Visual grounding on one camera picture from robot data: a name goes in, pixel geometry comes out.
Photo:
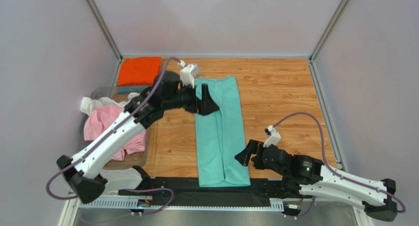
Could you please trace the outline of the mint green t-shirt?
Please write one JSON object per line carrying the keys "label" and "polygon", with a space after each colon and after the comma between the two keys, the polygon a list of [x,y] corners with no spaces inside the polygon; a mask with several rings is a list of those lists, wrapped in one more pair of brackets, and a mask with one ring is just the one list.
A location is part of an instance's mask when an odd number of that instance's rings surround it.
{"label": "mint green t-shirt", "polygon": [[200,187],[243,187],[250,185],[248,167],[235,156],[246,147],[239,88],[235,77],[195,79],[196,95],[201,98],[201,85],[219,110],[208,115],[195,115],[197,169]]}

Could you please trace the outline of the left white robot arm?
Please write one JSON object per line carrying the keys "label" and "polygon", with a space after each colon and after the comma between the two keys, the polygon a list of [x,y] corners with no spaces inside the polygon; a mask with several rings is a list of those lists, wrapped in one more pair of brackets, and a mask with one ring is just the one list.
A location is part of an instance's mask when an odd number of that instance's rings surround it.
{"label": "left white robot arm", "polygon": [[87,204],[103,193],[136,190],[145,172],[138,166],[128,169],[104,169],[111,158],[137,135],[160,120],[165,111],[184,109],[209,115],[219,110],[209,86],[188,85],[175,72],[155,78],[153,85],[132,98],[116,120],[94,141],[72,157],[62,155],[57,165],[82,203]]}

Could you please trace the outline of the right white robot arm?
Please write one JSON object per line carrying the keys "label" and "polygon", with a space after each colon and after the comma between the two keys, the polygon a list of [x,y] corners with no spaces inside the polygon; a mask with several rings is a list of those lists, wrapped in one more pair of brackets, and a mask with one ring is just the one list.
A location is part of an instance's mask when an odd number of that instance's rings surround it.
{"label": "right white robot arm", "polygon": [[389,178],[374,181],[356,177],[328,168],[319,159],[292,155],[273,144],[265,147],[263,142],[256,140],[250,140],[246,148],[235,155],[235,160],[245,167],[252,162],[257,170],[272,170],[282,176],[281,180],[263,184],[268,197],[332,199],[384,222],[394,221],[398,214],[393,197],[396,182]]}

